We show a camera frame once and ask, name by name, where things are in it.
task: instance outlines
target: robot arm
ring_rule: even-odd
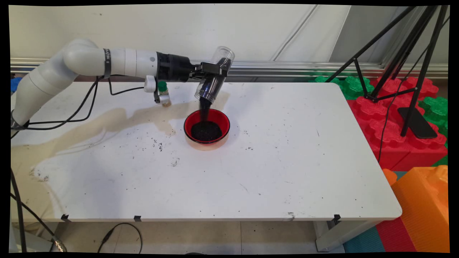
[[[189,58],[134,49],[100,49],[89,39],[75,39],[45,63],[27,74],[16,92],[11,113],[11,135],[52,97],[67,88],[78,75],[127,75],[158,81],[186,82],[189,78],[226,77],[227,69],[216,64],[192,65]],[[159,103],[155,88],[155,102]]]

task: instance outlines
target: transparent container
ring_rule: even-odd
[[[218,64],[221,69],[229,70],[234,60],[234,52],[225,47],[219,46],[215,51],[210,63]],[[195,97],[199,100],[205,98],[211,103],[217,98],[218,92],[225,82],[226,77],[221,75],[208,75],[203,78],[196,89]]]

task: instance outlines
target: green jar lid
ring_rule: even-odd
[[[158,82],[158,91],[167,91],[168,85],[165,81]]]

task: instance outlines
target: black tripod leg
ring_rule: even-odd
[[[354,58],[354,64],[355,64],[355,68],[357,69],[357,74],[358,74],[358,78],[360,79],[360,84],[362,85],[362,89],[364,91],[364,97],[366,99],[368,98],[367,87],[365,86],[364,77],[362,76],[362,71],[360,70],[360,65],[358,65],[357,58]]]
[[[432,13],[432,15],[424,22],[424,26],[422,27],[422,29],[420,31],[418,31],[418,33],[415,36],[415,38],[410,42],[410,45],[407,47],[407,49],[405,51],[405,55],[402,58],[402,61],[398,64],[398,67],[395,69],[395,72],[392,75],[392,78],[391,78],[392,80],[395,80],[395,78],[397,78],[397,75],[400,72],[400,70],[402,69],[403,64],[405,64],[406,60],[408,59],[408,56],[411,54],[411,51],[413,50],[414,46],[418,42],[419,37],[424,32],[424,29],[427,27],[427,24],[429,23],[429,21],[432,18],[433,14],[434,13]]]
[[[337,75],[339,75],[346,67],[348,67],[353,61],[354,58],[358,58],[361,54],[363,54],[367,49],[369,49],[378,39],[380,39],[386,32],[388,32],[392,27],[395,26],[400,20],[402,20],[409,12],[411,12],[415,6],[408,6],[397,18],[395,18],[392,22],[390,22],[381,32],[379,32],[370,42],[368,42],[361,50],[359,50],[355,55],[351,57],[343,66],[341,66],[338,71],[332,74],[328,79],[325,81],[326,83],[331,82]]]
[[[433,51],[435,49],[435,45],[437,43],[438,36],[439,36],[440,30],[442,28],[442,23],[443,23],[443,20],[445,19],[447,8],[448,8],[448,6],[442,6],[441,9],[440,9],[440,13],[438,14],[438,19],[437,19],[437,22],[435,24],[435,28],[434,28],[433,33],[432,33],[432,37],[431,37],[431,40],[430,40],[430,43],[429,43],[429,48],[427,49],[424,61],[422,62],[421,71],[420,71],[419,77],[418,77],[418,83],[416,84],[417,90],[414,91],[413,98],[411,99],[411,103],[409,105],[409,110],[408,110],[408,113],[407,113],[406,118],[405,118],[405,123],[403,124],[401,136],[406,136],[406,132],[408,130],[409,120],[410,120],[410,118],[411,118],[411,116],[413,114],[413,110],[415,109],[416,102],[418,101],[418,97],[419,97],[419,93],[421,91],[422,83],[424,82],[425,74],[427,73],[427,68],[429,67],[429,63],[430,63],[430,60],[432,58],[432,54],[433,54]]]
[[[398,52],[395,55],[394,59],[387,66],[386,71],[381,76],[381,79],[379,80],[379,82],[376,85],[375,89],[371,93],[371,96],[373,98],[376,98],[378,96],[378,93],[381,90],[381,88],[384,85],[384,83],[386,83],[387,78],[389,78],[389,76],[393,72],[395,66],[400,62],[400,60],[404,56],[404,53],[407,51],[408,47],[410,47],[411,43],[413,42],[413,40],[418,35],[418,32],[425,28],[424,23],[429,22],[430,18],[432,17],[432,15],[433,15],[433,13],[435,12],[436,9],[437,9],[437,6],[428,6],[428,7],[426,7],[426,9],[422,13],[421,17],[419,18],[419,20],[416,22],[416,24],[414,25],[413,29],[409,33],[408,37],[406,38],[406,40],[403,42],[402,46],[398,50]]]

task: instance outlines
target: power cord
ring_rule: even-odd
[[[29,123],[29,124],[44,124],[44,123],[70,123],[70,122],[81,122],[81,121],[84,121],[86,119],[89,118],[89,116],[91,115],[91,112],[92,112],[92,107],[94,106],[94,101],[95,101],[95,95],[97,94],[97,87],[99,86],[99,80],[101,78],[99,78],[98,76],[96,76],[95,78],[95,88],[94,88],[94,95],[92,97],[92,103],[91,103],[91,107],[89,108],[89,112],[88,112],[88,115],[83,118],[83,119],[76,119],[76,120],[68,120],[67,122],[66,121],[44,121],[44,122],[32,122],[32,123]],[[88,92],[88,95],[91,93],[92,91],[92,87],[89,89],[89,92]]]
[[[123,225],[123,224],[129,225],[129,226],[135,228],[135,230],[137,230],[137,233],[139,233],[139,237],[140,237],[140,250],[139,250],[139,253],[142,252],[143,239],[142,239],[142,234],[140,233],[140,230],[138,228],[136,228],[136,226],[134,226],[134,225],[132,225],[130,223],[123,222],[123,223],[117,224],[110,231],[107,232],[107,234],[105,235],[104,239],[102,240],[101,245],[99,246],[99,249],[97,250],[98,253],[101,251],[102,246],[105,244],[105,242],[107,242],[107,240],[110,238],[110,236],[112,235],[112,233],[115,230],[115,228],[118,227],[119,225]]]
[[[443,22],[442,27],[441,27],[440,29],[442,29],[443,26],[445,26],[445,24],[448,22],[448,20],[449,20],[449,16],[448,16],[448,18],[446,18],[446,20]],[[399,90],[400,90],[400,87],[402,86],[402,83],[406,80],[406,78],[408,78],[409,74],[413,71],[414,67],[416,67],[416,65],[418,64],[419,60],[421,60],[422,56],[425,54],[425,52],[427,51],[428,48],[429,48],[429,45],[427,45],[427,47],[425,47],[424,51],[423,51],[423,52],[421,53],[421,55],[418,57],[418,60],[416,60],[416,62],[414,63],[413,67],[411,67],[410,71],[409,71],[409,72],[405,75],[405,77],[402,79],[402,81],[401,81],[400,84],[398,85],[398,88],[397,88],[397,91],[395,92],[394,97],[392,98],[391,103],[390,103],[389,106],[387,107],[386,121],[384,122],[384,127],[382,128],[382,133],[381,133],[381,145],[379,146],[378,163],[379,163],[379,161],[381,160],[382,142],[383,142],[383,137],[384,137],[384,130],[386,129],[386,125],[387,125],[387,119],[389,118],[389,109],[391,108],[392,103],[394,103],[394,100],[395,100],[395,98],[396,98],[397,95],[398,95],[398,92],[399,92]]]
[[[113,92],[112,92],[112,81],[110,80],[110,78],[108,78],[107,80],[108,80],[108,86],[110,87],[110,94],[111,94],[112,96],[121,94],[121,93],[126,92],[126,91],[130,91],[130,90],[139,90],[139,89],[143,89],[143,88],[144,88],[144,87],[137,87],[137,88],[132,88],[132,89],[128,89],[128,90],[122,90],[122,91],[119,91],[119,92],[117,92],[117,93],[113,93]]]
[[[56,129],[58,127],[61,127],[63,125],[65,125],[66,123],[70,123],[70,122],[82,122],[86,119],[89,118],[89,116],[91,115],[91,112],[92,112],[92,108],[94,107],[94,102],[95,102],[95,96],[97,94],[97,87],[99,85],[99,81],[102,80],[103,77],[96,77],[96,80],[94,81],[94,83],[92,84],[92,86],[90,87],[88,93],[86,94],[86,97],[83,99],[83,102],[80,104],[80,106],[78,107],[78,109],[75,111],[75,113],[73,113],[72,116],[70,116],[67,120],[65,121],[44,121],[44,122],[32,122],[32,123],[29,123],[30,124],[45,124],[45,123],[60,123],[56,126],[53,126],[53,127],[49,127],[49,128],[31,128],[31,127],[27,127],[25,128],[26,130],[51,130],[51,129]],[[110,88],[110,94],[112,96],[115,96],[115,95],[118,95],[118,94],[121,94],[121,93],[124,93],[124,92],[127,92],[127,91],[131,91],[131,90],[139,90],[139,89],[143,89],[143,87],[137,87],[137,88],[132,88],[132,89],[128,89],[128,90],[122,90],[120,92],[116,92],[116,93],[113,93],[112,91],[112,82],[110,80],[110,78],[108,78],[108,84],[109,84],[109,88]],[[91,107],[89,109],[89,112],[88,112],[88,115],[83,118],[83,119],[75,119],[75,120],[71,120],[76,114],[78,114],[78,112],[80,111],[80,109],[83,107],[83,105],[85,104],[86,100],[88,99],[89,95],[91,94],[92,90],[94,89],[94,95],[93,95],[93,98],[92,98],[92,103],[91,103]],[[17,131],[13,136],[11,136],[11,139],[13,139],[14,136],[17,135],[19,131]]]
[[[93,89],[94,87],[96,87],[96,85],[98,84],[98,82],[99,82],[102,78],[103,78],[103,77],[100,77],[100,78],[97,78],[97,79],[95,80],[95,82],[92,84],[91,88],[89,89],[88,93],[87,93],[86,96],[84,97],[83,102],[80,104],[80,106],[79,106],[78,109],[75,111],[75,113],[73,113],[73,115],[71,115],[69,118],[67,118],[67,120],[62,121],[62,122],[60,122],[60,121],[48,121],[48,122],[35,122],[35,123],[30,123],[30,124],[36,124],[36,123],[60,123],[60,124],[58,124],[58,125],[56,125],[56,126],[53,126],[53,127],[48,127],[48,128],[27,127],[27,128],[25,128],[25,129],[27,129],[27,130],[52,130],[52,129],[56,129],[56,128],[58,128],[58,127],[61,127],[61,126],[65,125],[65,124],[68,123],[76,114],[78,114],[78,112],[79,112],[80,109],[83,107],[83,105],[85,104],[86,100],[88,99],[89,94],[92,92],[92,89]]]
[[[13,190],[14,193],[17,196],[17,218],[19,220],[19,236],[21,238],[21,250],[22,252],[27,252],[27,246],[26,246],[26,233],[24,230],[24,217],[22,216],[22,208],[20,203],[21,202],[21,197],[19,196],[19,190],[17,189],[17,184],[16,184],[16,179],[14,178],[14,173],[13,169],[11,169],[11,184],[13,185]]]
[[[10,196],[17,203],[19,203],[19,201],[16,199],[16,196],[14,196],[13,193],[10,193]],[[57,246],[59,251],[67,252],[67,249],[65,248],[64,244],[56,237],[54,232],[43,222],[43,220],[41,220],[40,217],[35,212],[33,212],[27,205],[25,205],[23,202],[21,202],[21,204],[28,212],[30,212],[30,214],[32,214],[38,220],[38,222],[40,222],[40,224],[46,229],[46,231],[48,231],[48,233],[52,236],[54,244]]]

